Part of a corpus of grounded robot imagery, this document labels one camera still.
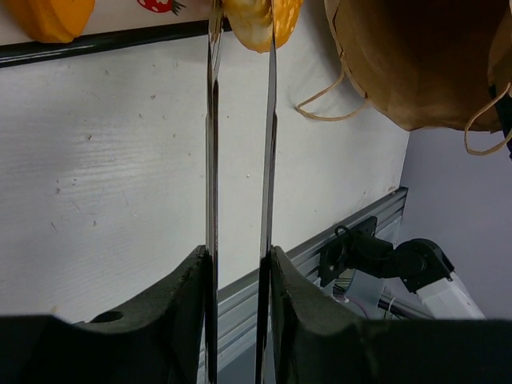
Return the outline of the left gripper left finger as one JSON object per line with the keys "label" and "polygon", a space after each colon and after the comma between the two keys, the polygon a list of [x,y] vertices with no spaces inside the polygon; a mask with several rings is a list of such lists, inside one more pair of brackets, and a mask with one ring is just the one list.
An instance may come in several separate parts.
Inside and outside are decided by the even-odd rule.
{"label": "left gripper left finger", "polygon": [[1,318],[3,383],[194,383],[205,312],[206,249],[90,322]]}

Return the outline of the metal tongs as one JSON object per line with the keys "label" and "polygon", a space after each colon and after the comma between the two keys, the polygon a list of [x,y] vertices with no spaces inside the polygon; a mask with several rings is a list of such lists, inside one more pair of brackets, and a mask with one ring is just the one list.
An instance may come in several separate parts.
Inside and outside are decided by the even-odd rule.
{"label": "metal tongs", "polygon": [[228,34],[222,2],[208,20],[206,65],[205,381],[218,380],[220,289],[246,273],[257,279],[255,382],[264,381],[270,314],[270,248],[277,139],[277,43],[267,54],[247,53]]}

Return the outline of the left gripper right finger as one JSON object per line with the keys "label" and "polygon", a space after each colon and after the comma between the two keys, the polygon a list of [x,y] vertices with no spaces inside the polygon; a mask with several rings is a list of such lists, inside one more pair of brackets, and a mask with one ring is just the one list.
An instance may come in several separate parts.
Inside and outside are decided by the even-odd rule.
{"label": "left gripper right finger", "polygon": [[509,383],[511,323],[369,320],[324,295],[271,251],[278,383]]}

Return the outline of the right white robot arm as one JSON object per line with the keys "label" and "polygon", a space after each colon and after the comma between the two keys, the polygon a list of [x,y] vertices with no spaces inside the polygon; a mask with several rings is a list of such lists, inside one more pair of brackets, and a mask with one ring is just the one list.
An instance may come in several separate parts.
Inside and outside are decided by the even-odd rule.
{"label": "right white robot arm", "polygon": [[440,246],[416,238],[400,244],[382,258],[381,278],[400,278],[409,292],[436,319],[484,320]]}

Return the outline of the orange fake bread loaf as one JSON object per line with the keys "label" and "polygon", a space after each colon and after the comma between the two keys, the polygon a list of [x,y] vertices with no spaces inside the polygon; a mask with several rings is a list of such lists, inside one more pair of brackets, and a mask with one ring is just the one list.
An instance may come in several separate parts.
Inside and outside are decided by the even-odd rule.
{"label": "orange fake bread loaf", "polygon": [[95,0],[13,0],[2,4],[29,38],[42,43],[68,43],[82,34]]}

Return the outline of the round twisted fake bread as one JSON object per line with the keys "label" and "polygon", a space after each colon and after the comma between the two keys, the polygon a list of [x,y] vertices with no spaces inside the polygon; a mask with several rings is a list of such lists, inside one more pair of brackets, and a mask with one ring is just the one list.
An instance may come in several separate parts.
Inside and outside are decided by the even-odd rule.
{"label": "round twisted fake bread", "polygon": [[236,38],[248,50],[265,53],[272,38],[276,47],[286,44],[297,25],[302,0],[223,1],[223,10]]}

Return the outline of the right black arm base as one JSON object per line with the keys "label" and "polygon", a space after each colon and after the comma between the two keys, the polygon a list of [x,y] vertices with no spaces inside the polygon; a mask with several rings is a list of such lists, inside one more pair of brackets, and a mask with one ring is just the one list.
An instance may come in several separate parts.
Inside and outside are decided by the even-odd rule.
{"label": "right black arm base", "polygon": [[335,239],[320,251],[320,287],[326,287],[348,269],[375,278],[396,276],[394,245],[375,236],[377,224],[378,219],[370,216],[351,228],[344,225],[335,228]]}

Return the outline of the brown paper bag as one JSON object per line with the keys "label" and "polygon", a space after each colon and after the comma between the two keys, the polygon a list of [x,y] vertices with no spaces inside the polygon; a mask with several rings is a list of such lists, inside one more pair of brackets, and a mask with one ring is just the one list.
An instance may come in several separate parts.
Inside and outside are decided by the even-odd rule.
{"label": "brown paper bag", "polygon": [[340,79],[406,131],[503,134],[511,145],[508,1],[328,1]]}

